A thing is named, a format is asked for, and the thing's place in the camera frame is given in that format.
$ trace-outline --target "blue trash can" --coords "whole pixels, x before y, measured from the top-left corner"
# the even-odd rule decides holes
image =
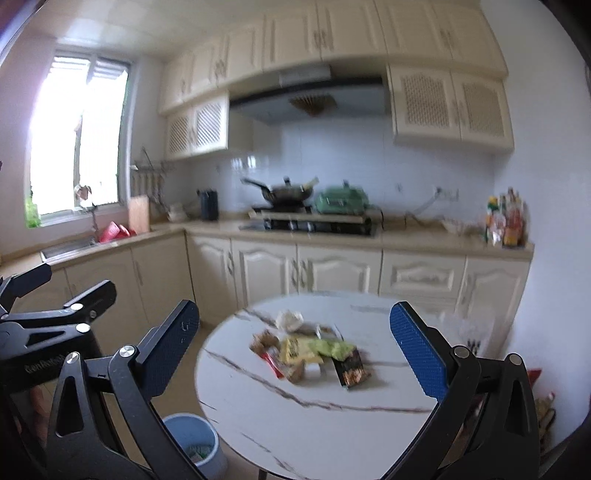
[[[228,460],[222,451],[216,430],[205,419],[192,413],[175,413],[163,419],[164,425],[187,453],[195,446],[211,447],[211,453],[195,462],[195,466],[208,480],[221,480],[228,468]]]

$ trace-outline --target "window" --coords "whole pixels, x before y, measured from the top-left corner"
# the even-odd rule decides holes
[[[91,188],[95,205],[119,202],[128,70],[91,55],[53,59],[31,121],[31,190],[41,218],[78,207],[78,184]]]

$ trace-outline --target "window sill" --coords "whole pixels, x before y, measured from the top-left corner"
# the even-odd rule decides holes
[[[103,215],[114,215],[116,213],[122,213],[126,211],[127,207],[120,203],[113,203],[110,205],[99,205],[98,208],[95,210],[97,217],[101,217]],[[42,217],[41,226],[37,228],[59,225],[61,223],[74,222],[76,220],[82,220],[86,218],[92,218],[92,214],[90,212],[83,212],[82,210],[73,210],[69,213],[65,213],[63,215],[56,216],[53,218],[43,219]]]

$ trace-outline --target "gas stove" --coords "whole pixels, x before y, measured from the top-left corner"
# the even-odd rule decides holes
[[[342,233],[373,235],[375,228],[366,215],[323,215],[310,206],[296,208],[253,207],[253,220],[243,230],[291,231],[308,233]]]

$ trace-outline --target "tiled backsplash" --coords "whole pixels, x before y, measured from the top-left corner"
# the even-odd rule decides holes
[[[240,182],[242,176],[267,184],[280,184],[284,176],[293,183],[318,176],[315,191],[348,180],[388,213],[417,208],[431,198],[434,186],[459,189],[458,202],[438,200],[424,215],[472,220],[483,213],[493,191],[489,155],[394,145],[388,116],[314,119],[278,127],[256,123],[254,146],[254,168],[236,170],[232,157],[176,164],[167,180],[166,200],[187,203],[195,199],[196,189],[211,188],[219,192],[221,210],[240,211],[265,203],[260,190]]]

